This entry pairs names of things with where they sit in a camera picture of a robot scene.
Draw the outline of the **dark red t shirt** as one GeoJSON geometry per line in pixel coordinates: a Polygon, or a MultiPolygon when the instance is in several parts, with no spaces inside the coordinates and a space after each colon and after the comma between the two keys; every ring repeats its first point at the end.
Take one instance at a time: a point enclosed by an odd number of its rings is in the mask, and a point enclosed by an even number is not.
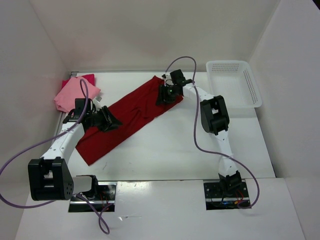
{"type": "Polygon", "coordinates": [[[156,105],[159,86],[163,84],[164,81],[161,78],[154,76],[112,104],[108,109],[122,123],[119,128],[102,132],[93,126],[85,131],[76,150],[87,165],[90,166],[98,161],[145,125],[183,100],[183,97],[179,95],[175,97],[173,103],[156,105]]]}

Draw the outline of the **pink t shirt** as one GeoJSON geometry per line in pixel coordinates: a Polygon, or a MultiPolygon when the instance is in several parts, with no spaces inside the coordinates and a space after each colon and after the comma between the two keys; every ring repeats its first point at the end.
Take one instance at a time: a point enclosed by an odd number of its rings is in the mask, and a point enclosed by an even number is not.
{"type": "Polygon", "coordinates": [[[84,98],[81,90],[80,80],[84,79],[88,88],[88,98],[93,100],[99,95],[101,89],[90,84],[81,76],[71,77],[69,82],[61,88],[60,92],[54,98],[54,103],[58,111],[69,113],[75,108],[75,99],[84,98]]]}

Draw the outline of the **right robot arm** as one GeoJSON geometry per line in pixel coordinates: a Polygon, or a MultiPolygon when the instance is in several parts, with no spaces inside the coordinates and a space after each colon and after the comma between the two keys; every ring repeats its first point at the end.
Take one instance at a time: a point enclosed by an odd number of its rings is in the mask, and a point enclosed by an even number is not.
{"type": "Polygon", "coordinates": [[[161,76],[164,83],[158,88],[156,105],[172,104],[178,97],[197,101],[195,120],[200,118],[202,129],[217,142],[220,156],[218,162],[219,191],[225,197],[232,196],[242,183],[238,167],[232,160],[233,152],[229,142],[230,117],[224,98],[214,96],[199,88],[192,79],[186,79],[178,69],[161,76]]]}

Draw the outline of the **magenta t shirt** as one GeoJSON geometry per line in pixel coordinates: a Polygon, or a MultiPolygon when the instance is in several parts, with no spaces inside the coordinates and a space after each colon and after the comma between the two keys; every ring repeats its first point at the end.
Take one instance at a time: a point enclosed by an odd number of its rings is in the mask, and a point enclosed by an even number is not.
{"type": "MultiPolygon", "coordinates": [[[[95,75],[92,74],[86,74],[86,75],[82,75],[82,78],[86,79],[90,84],[92,84],[93,86],[96,85],[96,79],[95,79],[95,75]]],[[[65,85],[70,81],[70,79],[67,80],[63,80],[62,84],[61,84],[61,88],[63,89],[65,87],[65,85]]]]}

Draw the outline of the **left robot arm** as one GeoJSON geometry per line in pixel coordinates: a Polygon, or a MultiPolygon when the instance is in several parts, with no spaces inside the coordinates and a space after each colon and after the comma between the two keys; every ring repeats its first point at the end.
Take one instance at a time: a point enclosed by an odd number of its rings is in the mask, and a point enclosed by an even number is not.
{"type": "Polygon", "coordinates": [[[122,123],[107,106],[96,109],[91,100],[75,99],[75,107],[62,122],[62,129],[50,148],[38,159],[28,163],[31,198],[34,201],[70,200],[82,193],[94,200],[100,194],[95,175],[72,176],[68,161],[87,130],[96,127],[105,133],[118,129],[122,123]]]}

